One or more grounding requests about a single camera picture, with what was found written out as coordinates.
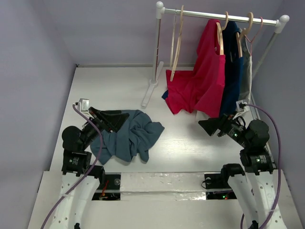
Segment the grey-blue t-shirt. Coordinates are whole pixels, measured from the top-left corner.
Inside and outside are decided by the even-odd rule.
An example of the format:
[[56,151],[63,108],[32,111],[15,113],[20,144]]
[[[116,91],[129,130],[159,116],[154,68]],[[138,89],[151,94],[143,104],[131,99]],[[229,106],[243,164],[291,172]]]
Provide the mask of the grey-blue t-shirt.
[[129,114],[129,117],[121,129],[117,133],[102,131],[103,141],[97,137],[90,145],[91,152],[97,156],[102,146],[99,162],[103,165],[113,156],[130,163],[139,155],[143,162],[148,162],[149,149],[158,141],[165,127],[160,122],[153,122],[140,110],[122,110],[122,113]]

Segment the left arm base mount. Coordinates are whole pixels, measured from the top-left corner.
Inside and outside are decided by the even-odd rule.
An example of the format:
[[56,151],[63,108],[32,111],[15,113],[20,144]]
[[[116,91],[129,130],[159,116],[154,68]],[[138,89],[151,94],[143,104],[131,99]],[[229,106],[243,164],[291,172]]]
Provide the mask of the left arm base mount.
[[92,200],[112,201],[120,200],[121,174],[106,173],[104,181],[93,194]]

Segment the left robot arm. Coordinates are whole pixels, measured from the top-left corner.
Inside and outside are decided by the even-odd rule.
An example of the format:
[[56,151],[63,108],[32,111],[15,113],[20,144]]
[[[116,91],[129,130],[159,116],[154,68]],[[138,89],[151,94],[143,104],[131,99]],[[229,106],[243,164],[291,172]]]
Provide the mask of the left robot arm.
[[86,123],[82,129],[68,126],[62,133],[63,163],[61,191],[47,217],[52,218],[51,229],[82,229],[95,191],[105,184],[102,166],[91,162],[92,153],[86,149],[99,138],[102,131],[118,132],[129,115],[120,110],[100,111],[93,107],[73,109]]

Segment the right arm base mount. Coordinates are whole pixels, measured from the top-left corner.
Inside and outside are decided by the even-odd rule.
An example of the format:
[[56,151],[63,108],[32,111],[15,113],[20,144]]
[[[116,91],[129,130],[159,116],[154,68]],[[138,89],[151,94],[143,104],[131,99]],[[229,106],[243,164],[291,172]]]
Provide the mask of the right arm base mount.
[[230,186],[222,180],[221,174],[205,174],[201,186],[205,190],[207,200],[237,199]]

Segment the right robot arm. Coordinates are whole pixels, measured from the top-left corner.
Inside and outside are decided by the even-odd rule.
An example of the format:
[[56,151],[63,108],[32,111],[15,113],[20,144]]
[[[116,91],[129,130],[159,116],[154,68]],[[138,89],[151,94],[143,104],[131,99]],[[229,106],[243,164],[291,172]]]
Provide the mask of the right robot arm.
[[246,124],[243,117],[235,114],[198,123],[209,136],[226,135],[242,147],[241,162],[223,165],[220,173],[206,174],[202,187],[224,192],[231,189],[243,211],[241,222],[248,229],[285,229],[278,206],[280,186],[274,187],[274,166],[266,149],[268,125],[258,119]]

